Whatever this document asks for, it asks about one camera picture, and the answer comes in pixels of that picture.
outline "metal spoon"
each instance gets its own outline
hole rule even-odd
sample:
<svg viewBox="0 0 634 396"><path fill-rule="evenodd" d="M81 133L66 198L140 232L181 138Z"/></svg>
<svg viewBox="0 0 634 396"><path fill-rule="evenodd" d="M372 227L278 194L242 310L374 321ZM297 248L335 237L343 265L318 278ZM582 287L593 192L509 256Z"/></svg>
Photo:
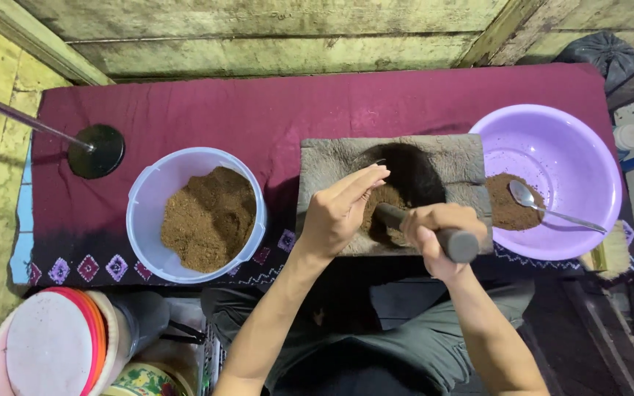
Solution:
<svg viewBox="0 0 634 396"><path fill-rule="evenodd" d="M508 184L508 187L510 188L510 192L513 194L513 198L515 198L515 201L517 201L522 206L527 206L543 213L549 213L553 216L561 217L564 220L571 221L572 223L578 224L580 226L591 228L592 230L600 231L603 233L608 232L600 225L591 223L589 221L577 219L576 217L567 216L566 214L552 212L548 209L540 208L539 206L535 205L533 193L530 192L530 190L528 190L528 188L525 187L523 183L520 183L517 180L511 180L510 184Z"/></svg>

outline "purple plastic basin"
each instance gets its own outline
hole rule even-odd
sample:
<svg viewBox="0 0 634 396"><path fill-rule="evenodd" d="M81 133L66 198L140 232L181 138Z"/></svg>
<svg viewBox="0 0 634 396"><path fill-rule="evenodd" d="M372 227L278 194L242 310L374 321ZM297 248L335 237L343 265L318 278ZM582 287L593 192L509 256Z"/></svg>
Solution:
<svg viewBox="0 0 634 396"><path fill-rule="evenodd" d="M510 173L536 186L555 212L611 230L621 207L616 160L586 124L551 107L521 104L481 118L469 133L483 144L486 176ZM549 214L524 231L493 228L493 240L522 256L566 260L598 246L605 234Z"/></svg>

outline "stand base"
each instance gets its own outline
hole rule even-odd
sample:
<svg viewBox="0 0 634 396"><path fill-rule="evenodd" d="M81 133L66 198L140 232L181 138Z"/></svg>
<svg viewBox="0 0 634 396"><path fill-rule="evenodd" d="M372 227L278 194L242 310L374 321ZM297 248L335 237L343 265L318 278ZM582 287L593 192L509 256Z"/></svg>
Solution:
<svg viewBox="0 0 634 396"><path fill-rule="evenodd" d="M75 138L94 146L92 151L78 144L71 144L68 148L68 165L76 176L85 179L107 176L124 158L124 137L109 125L92 125L77 133Z"/></svg>

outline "person's left hand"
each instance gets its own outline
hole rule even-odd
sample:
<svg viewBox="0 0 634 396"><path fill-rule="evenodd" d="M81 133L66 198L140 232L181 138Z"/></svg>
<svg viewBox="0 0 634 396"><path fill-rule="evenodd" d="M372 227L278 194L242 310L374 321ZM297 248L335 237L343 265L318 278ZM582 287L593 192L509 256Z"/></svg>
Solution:
<svg viewBox="0 0 634 396"><path fill-rule="evenodd" d="M365 203L373 188L385 184L390 170L371 165L344 177L310 200L299 242L307 252L333 259L354 237L364 220Z"/></svg>

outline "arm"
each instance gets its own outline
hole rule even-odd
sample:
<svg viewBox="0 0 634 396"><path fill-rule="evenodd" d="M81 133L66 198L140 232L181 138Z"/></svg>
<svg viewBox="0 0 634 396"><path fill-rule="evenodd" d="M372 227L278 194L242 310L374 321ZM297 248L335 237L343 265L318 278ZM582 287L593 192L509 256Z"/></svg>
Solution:
<svg viewBox="0 0 634 396"><path fill-rule="evenodd" d="M423 254L427 271L445 283L459 317L471 363L494 395L549 395L532 353L483 290L468 264L441 254L433 230L468 230L483 239L488 230L476 212L455 203L437 203L410 211L401 229Z"/></svg>
<svg viewBox="0 0 634 396"><path fill-rule="evenodd" d="M259 396L297 310L317 277L351 241L371 190L390 172L370 166L312 196L283 270L234 338L214 396Z"/></svg>

